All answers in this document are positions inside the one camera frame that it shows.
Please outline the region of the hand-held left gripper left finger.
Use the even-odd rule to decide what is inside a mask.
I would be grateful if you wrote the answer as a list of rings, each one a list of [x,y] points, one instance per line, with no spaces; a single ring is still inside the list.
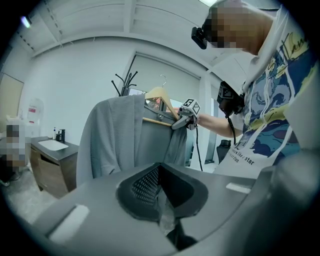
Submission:
[[[161,189],[159,164],[142,169],[123,180],[116,189],[116,198],[122,209],[131,217],[158,222],[158,193]]]

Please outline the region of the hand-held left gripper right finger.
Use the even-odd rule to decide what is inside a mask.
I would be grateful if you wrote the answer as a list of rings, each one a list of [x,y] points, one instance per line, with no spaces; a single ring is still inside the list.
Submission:
[[[200,174],[198,170],[175,164],[159,165],[159,184],[173,206],[176,218],[197,215],[207,202],[209,191],[198,179]]]

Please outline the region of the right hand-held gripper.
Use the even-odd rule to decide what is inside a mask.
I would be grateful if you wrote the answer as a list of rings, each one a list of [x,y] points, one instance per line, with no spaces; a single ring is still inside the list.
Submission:
[[[172,130],[177,130],[182,127],[187,127],[189,130],[197,128],[197,119],[201,107],[196,99],[188,98],[178,110],[181,118],[171,125]]]

